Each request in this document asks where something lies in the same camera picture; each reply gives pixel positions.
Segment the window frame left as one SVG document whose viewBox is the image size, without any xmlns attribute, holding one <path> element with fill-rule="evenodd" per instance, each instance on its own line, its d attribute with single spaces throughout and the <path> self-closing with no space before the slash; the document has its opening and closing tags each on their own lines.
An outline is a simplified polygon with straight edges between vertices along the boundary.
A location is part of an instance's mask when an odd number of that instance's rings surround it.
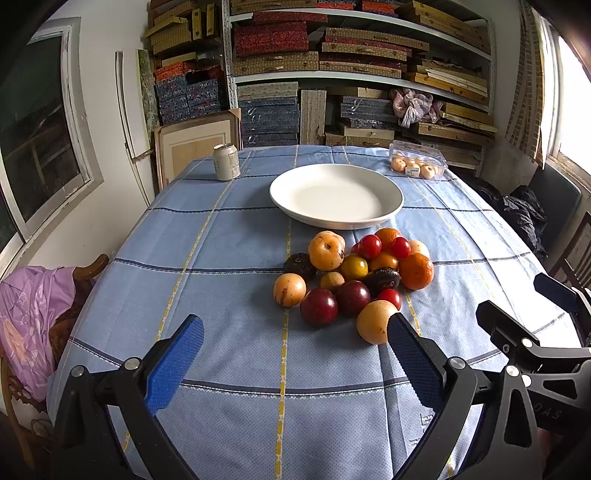
<svg viewBox="0 0 591 480">
<path fill-rule="evenodd" d="M 103 181 L 80 72 L 81 20 L 45 22 L 1 81 L 1 272 Z"/>
</svg>

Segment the white drink can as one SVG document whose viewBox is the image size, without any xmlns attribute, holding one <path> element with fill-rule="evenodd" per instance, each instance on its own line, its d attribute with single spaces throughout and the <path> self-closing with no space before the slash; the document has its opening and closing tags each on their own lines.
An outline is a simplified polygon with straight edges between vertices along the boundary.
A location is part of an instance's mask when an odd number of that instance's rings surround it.
<svg viewBox="0 0 591 480">
<path fill-rule="evenodd" d="M 231 143 L 215 145 L 212 161 L 218 181 L 231 181 L 240 175 L 238 150 L 235 145 Z"/>
</svg>

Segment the pale peach apricot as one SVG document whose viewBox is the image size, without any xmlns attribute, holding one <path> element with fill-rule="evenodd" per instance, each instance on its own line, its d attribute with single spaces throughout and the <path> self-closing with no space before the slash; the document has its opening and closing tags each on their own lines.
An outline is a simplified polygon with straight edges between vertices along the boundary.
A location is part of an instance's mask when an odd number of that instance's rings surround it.
<svg viewBox="0 0 591 480">
<path fill-rule="evenodd" d="M 423 243 L 420 240 L 410 240 L 409 241 L 409 245 L 411 247 L 411 254 L 421 254 L 424 255 L 428 258 L 431 257 L 429 248 L 427 247 L 427 245 L 425 243 Z"/>
</svg>

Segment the white ceramic plate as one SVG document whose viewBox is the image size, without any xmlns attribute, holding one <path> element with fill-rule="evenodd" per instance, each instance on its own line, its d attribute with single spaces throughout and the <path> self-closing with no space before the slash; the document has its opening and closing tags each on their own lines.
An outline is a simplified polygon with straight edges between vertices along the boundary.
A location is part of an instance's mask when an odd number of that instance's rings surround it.
<svg viewBox="0 0 591 480">
<path fill-rule="evenodd" d="M 335 230 L 377 226 L 404 206 L 404 194 L 391 179 L 342 164 L 314 164 L 284 172 L 270 184 L 270 199 L 294 220 Z"/>
</svg>

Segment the speckled yellow apricot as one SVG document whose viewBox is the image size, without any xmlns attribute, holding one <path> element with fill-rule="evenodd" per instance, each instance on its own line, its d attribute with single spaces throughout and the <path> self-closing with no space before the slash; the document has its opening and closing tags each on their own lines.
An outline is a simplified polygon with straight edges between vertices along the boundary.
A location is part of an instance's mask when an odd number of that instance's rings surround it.
<svg viewBox="0 0 591 480">
<path fill-rule="evenodd" d="M 283 308 L 291 308 L 300 304 L 307 294 L 307 284 L 301 276 L 294 273 L 283 273 L 273 284 L 273 299 Z"/>
</svg>

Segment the small yellow loquat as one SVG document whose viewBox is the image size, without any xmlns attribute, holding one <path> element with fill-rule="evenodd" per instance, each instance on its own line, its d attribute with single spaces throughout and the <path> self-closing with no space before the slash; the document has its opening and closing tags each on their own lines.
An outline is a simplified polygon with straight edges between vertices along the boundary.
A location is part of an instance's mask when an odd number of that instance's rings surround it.
<svg viewBox="0 0 591 480">
<path fill-rule="evenodd" d="M 339 273 L 338 271 L 332 271 L 322 275 L 322 278 L 320 280 L 320 287 L 322 289 L 329 290 L 332 292 L 335 291 L 335 289 L 338 289 L 339 286 L 344 285 L 345 282 L 346 280 L 341 273 Z"/>
</svg>

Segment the orange mandarin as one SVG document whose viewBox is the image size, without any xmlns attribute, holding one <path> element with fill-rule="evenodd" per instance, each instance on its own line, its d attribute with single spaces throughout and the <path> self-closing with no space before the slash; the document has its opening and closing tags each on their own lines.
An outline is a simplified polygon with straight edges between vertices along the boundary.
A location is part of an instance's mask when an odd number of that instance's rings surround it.
<svg viewBox="0 0 591 480">
<path fill-rule="evenodd" d="M 424 254 L 411 254 L 399 264 L 399 274 L 406 289 L 421 290 L 433 281 L 434 265 Z"/>
<path fill-rule="evenodd" d="M 401 236 L 401 233 L 395 228 L 381 228 L 379 229 L 375 235 L 379 238 L 382 242 L 382 246 L 385 247 L 386 245 L 391 244 L 394 239 Z"/>
</svg>

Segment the dark red plum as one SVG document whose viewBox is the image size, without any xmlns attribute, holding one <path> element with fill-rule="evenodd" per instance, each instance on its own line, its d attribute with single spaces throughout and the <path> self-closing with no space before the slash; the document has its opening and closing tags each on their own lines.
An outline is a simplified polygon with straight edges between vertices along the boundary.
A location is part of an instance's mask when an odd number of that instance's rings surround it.
<svg viewBox="0 0 591 480">
<path fill-rule="evenodd" d="M 346 318 L 358 316 L 372 299 L 368 287 L 359 280 L 343 283 L 335 291 L 339 315 Z"/>
<path fill-rule="evenodd" d="M 325 327 L 338 317 L 339 307 L 335 296 L 327 289 L 312 289 L 300 304 L 304 321 L 315 327 Z"/>
</svg>

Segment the purple cloth on chair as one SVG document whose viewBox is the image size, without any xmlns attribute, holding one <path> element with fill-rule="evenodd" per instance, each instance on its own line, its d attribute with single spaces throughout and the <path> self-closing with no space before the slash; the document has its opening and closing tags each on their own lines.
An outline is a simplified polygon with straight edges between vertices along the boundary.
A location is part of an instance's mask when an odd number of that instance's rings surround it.
<svg viewBox="0 0 591 480">
<path fill-rule="evenodd" d="M 42 402 L 55 370 L 49 330 L 73 304 L 73 269 L 25 266 L 1 281 L 1 346 L 10 368 Z"/>
</svg>

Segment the pink plastic bag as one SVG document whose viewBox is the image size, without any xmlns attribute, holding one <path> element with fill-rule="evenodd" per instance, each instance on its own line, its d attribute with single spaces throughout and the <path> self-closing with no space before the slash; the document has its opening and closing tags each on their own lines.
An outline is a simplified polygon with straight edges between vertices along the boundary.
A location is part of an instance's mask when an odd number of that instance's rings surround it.
<svg viewBox="0 0 591 480">
<path fill-rule="evenodd" d="M 441 118 L 444 103 L 437 101 L 431 94 L 423 94 L 413 89 L 391 90 L 394 117 L 403 128 L 410 128 L 415 123 L 435 124 Z"/>
</svg>

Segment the framed picture board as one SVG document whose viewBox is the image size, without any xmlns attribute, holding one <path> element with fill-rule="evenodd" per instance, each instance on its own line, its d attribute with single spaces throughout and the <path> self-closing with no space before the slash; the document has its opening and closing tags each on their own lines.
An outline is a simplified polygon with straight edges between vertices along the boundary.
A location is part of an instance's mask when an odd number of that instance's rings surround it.
<svg viewBox="0 0 591 480">
<path fill-rule="evenodd" d="M 210 156 L 214 146 L 231 143 L 242 150 L 242 110 L 230 109 L 158 127 L 154 142 L 162 191 L 192 161 Z"/>
</svg>

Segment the yellow orange apricot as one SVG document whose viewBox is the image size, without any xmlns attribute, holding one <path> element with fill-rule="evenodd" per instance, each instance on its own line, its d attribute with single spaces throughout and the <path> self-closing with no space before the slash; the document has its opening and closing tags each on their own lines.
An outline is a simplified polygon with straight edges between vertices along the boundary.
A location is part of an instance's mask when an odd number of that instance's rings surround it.
<svg viewBox="0 0 591 480">
<path fill-rule="evenodd" d="M 308 243 L 311 264 L 321 271 L 332 271 L 342 265 L 346 256 L 346 240 L 332 231 L 318 232 Z"/>
</svg>

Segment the yellow orange tomato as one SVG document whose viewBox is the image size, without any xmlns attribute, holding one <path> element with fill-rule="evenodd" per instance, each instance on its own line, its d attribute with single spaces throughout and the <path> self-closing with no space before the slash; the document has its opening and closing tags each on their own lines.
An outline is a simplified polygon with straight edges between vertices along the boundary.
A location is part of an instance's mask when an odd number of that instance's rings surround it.
<svg viewBox="0 0 591 480">
<path fill-rule="evenodd" d="M 346 255 L 339 266 L 339 272 L 346 281 L 362 280 L 369 273 L 369 264 L 366 259 L 358 254 Z"/>
</svg>

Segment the wooden chair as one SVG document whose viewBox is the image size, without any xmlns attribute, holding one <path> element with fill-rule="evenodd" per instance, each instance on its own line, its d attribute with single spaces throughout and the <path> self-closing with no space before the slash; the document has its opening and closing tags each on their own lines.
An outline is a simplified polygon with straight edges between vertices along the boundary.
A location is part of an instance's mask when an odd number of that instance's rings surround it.
<svg viewBox="0 0 591 480">
<path fill-rule="evenodd" d="M 570 286 L 590 294 L 591 215 L 587 211 L 564 252 L 550 269 L 550 276 L 564 278 Z"/>
</svg>

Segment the metal storage shelf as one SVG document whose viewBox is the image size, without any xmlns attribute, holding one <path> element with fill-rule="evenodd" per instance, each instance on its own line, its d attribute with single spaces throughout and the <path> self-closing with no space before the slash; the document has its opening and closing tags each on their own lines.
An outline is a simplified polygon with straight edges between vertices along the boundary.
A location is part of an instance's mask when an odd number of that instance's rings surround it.
<svg viewBox="0 0 591 480">
<path fill-rule="evenodd" d="M 406 140 L 473 171 L 494 142 L 491 24 L 461 1 L 225 1 L 221 32 L 249 144 Z M 404 88 L 444 103 L 437 123 L 399 125 Z"/>
</svg>

